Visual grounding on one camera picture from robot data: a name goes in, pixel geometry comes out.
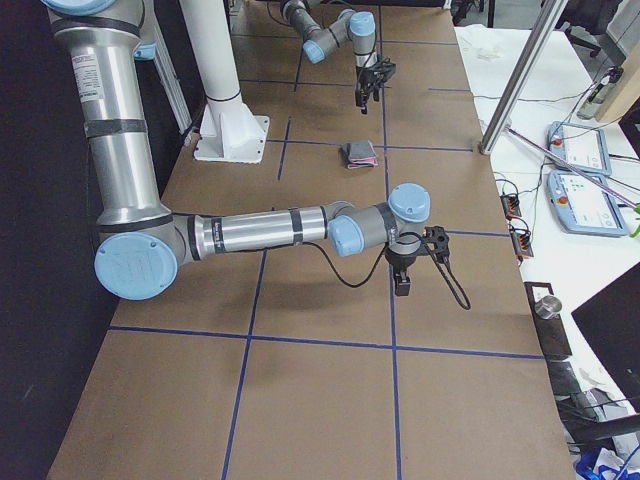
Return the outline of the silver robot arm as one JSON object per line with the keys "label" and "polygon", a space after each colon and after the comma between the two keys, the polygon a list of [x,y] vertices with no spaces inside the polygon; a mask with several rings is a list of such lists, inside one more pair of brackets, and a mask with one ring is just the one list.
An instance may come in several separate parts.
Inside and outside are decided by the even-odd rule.
{"label": "silver robot arm", "polygon": [[312,64],[324,61],[347,43],[352,44],[355,58],[355,104],[362,114],[368,113],[368,102],[380,100],[380,91],[396,73],[396,64],[384,58],[377,49],[377,28],[369,11],[344,9],[337,19],[322,27],[310,14],[321,1],[281,1],[280,13],[303,40],[303,51]]}
{"label": "silver robot arm", "polygon": [[[442,227],[426,226],[430,196],[415,183],[400,184],[386,201],[365,209],[337,201],[222,217],[174,214],[159,197],[134,66],[135,58],[151,50],[143,31],[147,38],[156,33],[153,1],[41,2],[54,37],[69,51],[82,104],[103,203],[94,269],[106,290],[120,298],[145,300],[166,290],[187,263],[298,245],[318,249],[349,288],[366,284],[383,255],[392,266],[397,296],[409,294],[408,269],[421,256],[431,258],[452,293],[452,280],[460,288],[451,271],[448,236]],[[352,42],[356,105],[366,113],[369,97],[379,100],[395,64],[378,55],[371,12],[345,9],[333,24],[321,28],[309,14],[320,3],[281,1],[281,12],[302,37],[312,63]],[[223,1],[180,5],[207,97],[198,144],[203,154],[196,158],[259,163],[270,119],[253,115],[243,101]],[[313,242],[326,238],[341,257],[383,248],[368,276],[353,284]]]}

